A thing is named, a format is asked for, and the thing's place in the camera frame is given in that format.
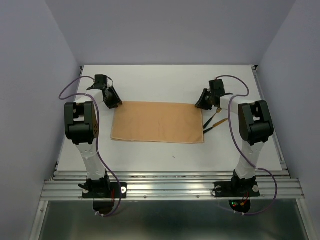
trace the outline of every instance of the metal frame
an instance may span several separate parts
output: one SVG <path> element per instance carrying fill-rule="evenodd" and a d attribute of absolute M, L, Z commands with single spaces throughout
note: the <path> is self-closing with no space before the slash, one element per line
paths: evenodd
<path fill-rule="evenodd" d="M 252 66 L 260 96 L 261 91 L 256 68 Z M 274 171 L 278 183 L 278 199 L 296 199 L 301 218 L 309 240 L 317 240 L 312 218 L 308 211 L 304 193 L 298 179 L 291 179 L 284 161 L 276 133 L 273 135 L 280 158 L 282 171 Z M 128 183 L 127 198 L 124 201 L 216 201 L 211 195 L 213 183 L 229 181 L 231 171 L 203 171 L 203 172 L 116 172 L 120 181 Z M 52 179 L 43 185 L 39 207 L 34 220 L 30 240 L 38 240 L 44 223 L 49 201 L 92 201 L 82 198 L 79 183 L 86 180 L 86 171 L 55 171 Z M 257 182 L 261 196 L 257 200 L 273 199 L 275 193 L 273 179 L 263 171 L 257 171 Z"/>
<path fill-rule="evenodd" d="M 41 201 L 39 202 L 38 209 L 36 211 L 35 219 L 33 222 L 33 227 L 31 230 L 30 240 L 38 240 L 40 238 L 41 229 L 44 224 L 47 208 L 48 208 L 48 201 Z"/>
<path fill-rule="evenodd" d="M 307 207 L 307 203 L 305 199 L 297 199 L 296 203 L 299 208 L 299 212 L 303 221 L 303 225 L 306 231 L 306 234 L 309 240 L 318 240 L 318 235 L 315 230 L 314 223 L 312 221 L 310 212 Z"/>

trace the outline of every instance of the white wall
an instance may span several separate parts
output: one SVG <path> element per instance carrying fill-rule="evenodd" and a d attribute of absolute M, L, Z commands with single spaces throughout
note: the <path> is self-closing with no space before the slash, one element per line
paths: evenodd
<path fill-rule="evenodd" d="M 320 233 L 320 1 L 297 0 L 258 73 L 285 161 Z"/>
<path fill-rule="evenodd" d="M 0 239 L 24 240 L 64 135 L 58 94 L 79 67 L 44 0 L 2 1 L 0 33 Z"/>
<path fill-rule="evenodd" d="M 295 0 L 46 0 L 81 64 L 257 64 Z"/>

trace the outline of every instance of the bolt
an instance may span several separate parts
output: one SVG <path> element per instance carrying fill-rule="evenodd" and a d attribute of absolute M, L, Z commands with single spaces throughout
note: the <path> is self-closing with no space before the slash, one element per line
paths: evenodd
<path fill-rule="evenodd" d="M 124 186 L 121 187 L 121 193 L 125 194 L 127 192 L 127 188 L 125 188 Z"/>
<path fill-rule="evenodd" d="M 221 189 L 221 186 L 215 186 L 215 191 L 216 191 L 217 193 L 221 193 L 222 190 L 218 190 L 218 189 Z"/>
<path fill-rule="evenodd" d="M 259 187 L 257 185 L 254 185 L 252 191 L 254 191 L 255 193 L 259 192 Z"/>

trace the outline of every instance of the tan cloth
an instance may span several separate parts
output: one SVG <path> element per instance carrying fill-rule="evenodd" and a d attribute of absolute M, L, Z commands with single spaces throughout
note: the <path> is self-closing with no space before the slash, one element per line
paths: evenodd
<path fill-rule="evenodd" d="M 185 103 L 123 102 L 114 113 L 111 139 L 203 143 L 202 111 L 193 104 Z"/>

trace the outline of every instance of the white table surface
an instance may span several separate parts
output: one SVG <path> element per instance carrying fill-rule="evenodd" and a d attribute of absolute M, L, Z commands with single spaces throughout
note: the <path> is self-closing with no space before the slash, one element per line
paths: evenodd
<path fill-rule="evenodd" d="M 233 65 L 86 65 L 83 76 L 94 78 L 104 74 L 114 81 L 114 88 L 122 101 L 166 102 L 195 104 L 209 80 L 219 75 L 234 75 L 249 87 L 251 100 L 260 100 L 258 87 L 251 66 Z M 223 78 L 227 93 L 243 94 L 245 87 L 235 79 Z M 78 93 L 84 93 L 93 84 L 83 78 Z M 240 154 L 236 150 L 227 122 L 204 135 L 205 143 L 181 144 L 160 142 L 125 142 L 111 140 L 114 109 L 104 103 L 99 105 L 101 122 L 99 150 L 107 165 L 114 171 L 128 172 L 189 172 L 189 171 L 233 171 Z M 203 112 L 205 123 L 216 111 Z M 227 118 L 223 110 L 212 120 L 212 124 Z M 238 144 L 238 116 L 231 114 L 232 128 Z M 280 158 L 272 137 L 261 151 L 260 168 L 281 171 Z M 59 157 L 58 171 L 85 171 L 81 155 L 71 140 L 64 139 Z"/>

